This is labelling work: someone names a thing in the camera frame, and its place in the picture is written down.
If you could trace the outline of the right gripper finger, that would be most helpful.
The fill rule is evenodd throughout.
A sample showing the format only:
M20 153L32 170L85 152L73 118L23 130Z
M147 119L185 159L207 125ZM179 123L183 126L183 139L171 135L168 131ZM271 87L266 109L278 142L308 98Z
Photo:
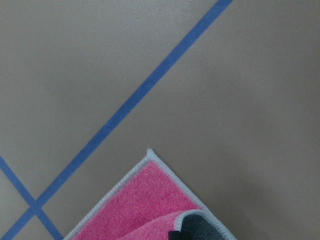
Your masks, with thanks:
M168 240L187 240L188 234L181 231L169 231Z

